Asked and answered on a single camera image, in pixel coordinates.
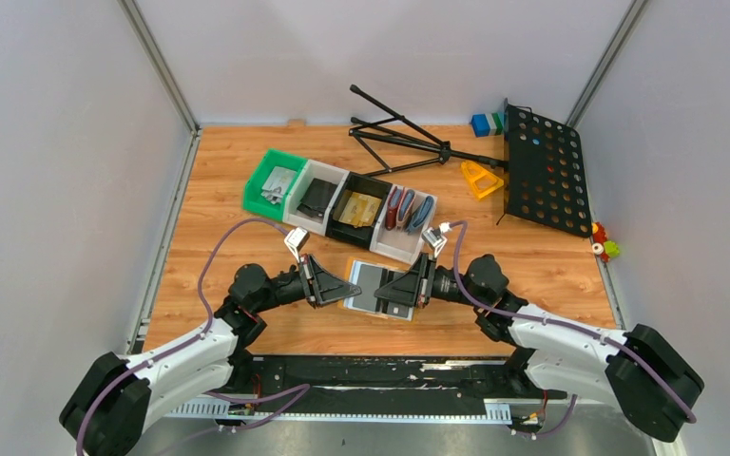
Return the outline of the blue green toy block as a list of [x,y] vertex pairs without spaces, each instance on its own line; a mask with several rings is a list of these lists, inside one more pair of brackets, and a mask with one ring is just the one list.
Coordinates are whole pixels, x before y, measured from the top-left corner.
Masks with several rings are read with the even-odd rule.
[[470,126],[477,138],[500,136],[505,132],[505,116],[500,112],[474,114]]

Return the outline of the black plastic bin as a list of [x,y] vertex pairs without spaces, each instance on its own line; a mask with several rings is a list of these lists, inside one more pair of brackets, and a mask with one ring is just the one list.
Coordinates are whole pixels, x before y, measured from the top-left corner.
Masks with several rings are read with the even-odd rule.
[[376,223],[392,189],[384,180],[350,173],[331,206],[325,236],[370,249]]

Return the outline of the pink card holder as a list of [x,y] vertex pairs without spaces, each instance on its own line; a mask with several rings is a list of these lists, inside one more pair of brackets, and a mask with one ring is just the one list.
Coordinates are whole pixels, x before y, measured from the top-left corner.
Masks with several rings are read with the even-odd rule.
[[396,228],[404,230],[412,213],[415,192],[412,188],[405,188],[398,209]]

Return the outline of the red green toy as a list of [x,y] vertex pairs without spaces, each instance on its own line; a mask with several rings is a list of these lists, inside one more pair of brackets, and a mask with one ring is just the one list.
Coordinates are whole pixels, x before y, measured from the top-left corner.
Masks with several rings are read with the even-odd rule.
[[592,223],[591,241],[592,252],[603,263],[608,263],[621,254],[620,246],[607,236],[605,227],[600,222]]

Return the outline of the yellow leather card holder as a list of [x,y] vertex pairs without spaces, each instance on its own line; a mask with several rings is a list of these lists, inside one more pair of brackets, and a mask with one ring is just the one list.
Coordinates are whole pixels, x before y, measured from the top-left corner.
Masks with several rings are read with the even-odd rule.
[[375,296],[377,289],[396,278],[399,273],[401,270],[395,267],[352,257],[348,263],[348,281],[357,285],[361,293],[345,298],[339,307],[368,316],[411,322],[413,308]]

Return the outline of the black folded music stand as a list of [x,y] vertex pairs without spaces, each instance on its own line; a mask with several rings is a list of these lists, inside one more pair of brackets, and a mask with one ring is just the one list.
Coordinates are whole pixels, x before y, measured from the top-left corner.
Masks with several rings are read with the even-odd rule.
[[[366,122],[356,116],[350,118],[352,126],[348,129],[348,136],[355,139],[382,166],[379,170],[366,173],[368,177],[376,178],[433,164],[443,165],[451,158],[476,162],[492,169],[507,169],[509,166],[508,160],[453,149],[449,141],[436,137],[403,114],[383,104],[358,85],[351,84],[349,90],[388,115],[386,119],[375,122]],[[433,158],[392,166],[370,146],[370,142],[385,143],[433,154]]]

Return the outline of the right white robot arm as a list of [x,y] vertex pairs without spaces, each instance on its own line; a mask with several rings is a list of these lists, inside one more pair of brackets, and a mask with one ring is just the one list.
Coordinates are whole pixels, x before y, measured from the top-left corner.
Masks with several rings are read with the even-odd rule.
[[515,348],[522,384],[608,405],[659,441],[675,441],[697,421],[692,408],[703,380],[660,332],[644,324],[604,329],[550,313],[511,292],[492,255],[474,259],[465,273],[422,255],[384,280],[375,297],[411,308],[433,299],[473,307],[487,338]]

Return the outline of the blue card holder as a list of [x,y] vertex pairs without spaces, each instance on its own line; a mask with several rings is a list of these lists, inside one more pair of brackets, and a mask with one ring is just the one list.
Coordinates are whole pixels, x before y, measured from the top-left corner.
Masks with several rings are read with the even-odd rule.
[[415,233],[420,231],[426,220],[429,218],[430,213],[434,207],[435,199],[433,196],[426,196],[417,208],[415,208],[410,215],[408,223],[406,225],[407,233]]

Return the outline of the black cards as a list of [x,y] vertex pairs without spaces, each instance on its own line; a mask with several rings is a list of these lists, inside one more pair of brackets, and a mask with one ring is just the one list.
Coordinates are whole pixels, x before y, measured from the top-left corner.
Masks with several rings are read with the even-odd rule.
[[324,219],[336,189],[336,183],[313,179],[300,199],[298,211],[310,218]]

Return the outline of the white bin with card holders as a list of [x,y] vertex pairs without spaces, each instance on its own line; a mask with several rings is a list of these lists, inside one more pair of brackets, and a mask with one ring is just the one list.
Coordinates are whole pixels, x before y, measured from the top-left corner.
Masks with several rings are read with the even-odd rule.
[[369,251],[413,263],[425,245],[422,232],[430,227],[437,197],[393,184],[379,213]]

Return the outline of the yellow plastic triangle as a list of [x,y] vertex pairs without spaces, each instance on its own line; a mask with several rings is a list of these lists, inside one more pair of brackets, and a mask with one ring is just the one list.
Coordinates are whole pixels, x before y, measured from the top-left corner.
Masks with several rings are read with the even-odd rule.
[[505,186],[502,178],[474,161],[461,162],[460,170],[472,195],[477,200],[483,200]]

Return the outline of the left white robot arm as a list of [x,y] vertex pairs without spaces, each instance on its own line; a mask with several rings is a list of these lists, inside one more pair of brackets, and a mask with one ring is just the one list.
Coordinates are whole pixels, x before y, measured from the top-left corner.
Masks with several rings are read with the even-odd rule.
[[359,286],[303,255],[269,276],[241,266],[221,306],[194,330],[155,350],[97,357],[64,405],[59,423],[78,455],[126,455],[172,409],[248,378],[248,347],[266,327],[261,313],[305,301],[314,308],[360,295]]

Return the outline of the gold cards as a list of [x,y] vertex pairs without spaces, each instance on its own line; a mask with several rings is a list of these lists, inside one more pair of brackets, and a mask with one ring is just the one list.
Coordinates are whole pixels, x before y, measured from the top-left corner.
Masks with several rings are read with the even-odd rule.
[[337,220],[355,228],[371,225],[382,199],[359,192],[346,192],[346,196],[347,199]]

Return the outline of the silver white cards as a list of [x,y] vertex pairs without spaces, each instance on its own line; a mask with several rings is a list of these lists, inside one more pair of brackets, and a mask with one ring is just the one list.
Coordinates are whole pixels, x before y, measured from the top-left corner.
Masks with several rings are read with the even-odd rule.
[[295,176],[295,170],[275,166],[262,185],[260,195],[271,204],[280,204]]

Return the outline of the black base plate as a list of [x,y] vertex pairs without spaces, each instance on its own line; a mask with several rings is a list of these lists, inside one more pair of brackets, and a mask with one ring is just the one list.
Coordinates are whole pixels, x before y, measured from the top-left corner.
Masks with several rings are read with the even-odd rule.
[[521,374],[503,356],[258,355],[222,390],[267,396],[308,385],[290,411],[362,415],[476,415],[487,399],[537,407],[566,398]]

